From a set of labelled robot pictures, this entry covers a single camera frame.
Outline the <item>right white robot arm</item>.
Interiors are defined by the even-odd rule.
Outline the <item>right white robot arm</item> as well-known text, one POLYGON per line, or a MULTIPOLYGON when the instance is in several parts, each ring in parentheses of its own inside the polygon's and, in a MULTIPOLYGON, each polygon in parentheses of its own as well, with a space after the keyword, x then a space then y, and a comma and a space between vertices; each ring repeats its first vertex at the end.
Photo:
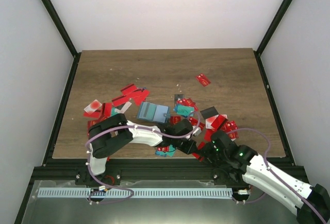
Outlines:
POLYGON ((294 178, 251 147, 237 145, 225 132, 212 134, 199 154, 213 167, 226 165, 232 183, 245 182, 277 200, 296 216, 298 223, 329 221, 329 193, 325 187, 294 178))

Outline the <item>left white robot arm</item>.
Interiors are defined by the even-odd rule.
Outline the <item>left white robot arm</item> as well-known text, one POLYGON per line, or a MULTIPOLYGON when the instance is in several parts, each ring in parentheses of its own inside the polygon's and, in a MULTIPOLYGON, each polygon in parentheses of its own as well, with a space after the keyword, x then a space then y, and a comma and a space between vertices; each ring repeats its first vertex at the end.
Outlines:
POLYGON ((176 124, 146 126, 133 123, 124 114, 116 114, 88 127, 86 148, 89 152, 87 178, 95 185, 105 180, 107 158, 128 144, 168 147, 185 154, 194 153, 192 137, 200 132, 199 125, 188 119, 176 124))

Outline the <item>red card black stripe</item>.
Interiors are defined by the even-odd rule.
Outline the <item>red card black stripe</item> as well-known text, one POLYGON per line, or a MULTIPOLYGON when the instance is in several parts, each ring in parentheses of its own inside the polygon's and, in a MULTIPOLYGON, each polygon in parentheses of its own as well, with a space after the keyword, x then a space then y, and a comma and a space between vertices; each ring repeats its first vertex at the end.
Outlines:
POLYGON ((209 142, 201 142, 197 147, 197 151, 193 154, 196 159, 204 164, 209 164, 209 142))

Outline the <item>lone red card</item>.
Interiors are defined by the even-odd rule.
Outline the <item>lone red card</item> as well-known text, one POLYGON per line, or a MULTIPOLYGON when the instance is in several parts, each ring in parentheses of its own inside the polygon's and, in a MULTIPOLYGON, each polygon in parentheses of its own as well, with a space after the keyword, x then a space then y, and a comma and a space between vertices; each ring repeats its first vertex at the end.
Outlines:
POLYGON ((210 80, 202 73, 198 74, 195 78, 204 87, 211 84, 210 80))

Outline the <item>blue leather card holder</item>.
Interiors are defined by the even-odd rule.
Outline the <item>blue leather card holder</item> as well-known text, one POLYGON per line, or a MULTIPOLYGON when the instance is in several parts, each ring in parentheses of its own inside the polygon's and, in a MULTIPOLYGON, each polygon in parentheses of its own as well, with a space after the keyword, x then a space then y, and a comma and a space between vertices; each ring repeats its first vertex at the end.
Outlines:
POLYGON ((137 119, 159 124, 166 123, 171 117, 170 108, 151 102, 142 102, 137 114, 137 119))

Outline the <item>teal VIP card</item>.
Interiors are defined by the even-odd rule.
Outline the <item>teal VIP card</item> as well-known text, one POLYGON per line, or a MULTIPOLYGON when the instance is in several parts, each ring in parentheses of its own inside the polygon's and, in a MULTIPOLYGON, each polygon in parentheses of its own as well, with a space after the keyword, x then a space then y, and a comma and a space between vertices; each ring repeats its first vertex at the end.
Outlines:
POLYGON ((180 116, 188 117, 191 113, 195 111, 194 107, 190 106, 183 106, 183 105, 176 105, 173 111, 180 116))

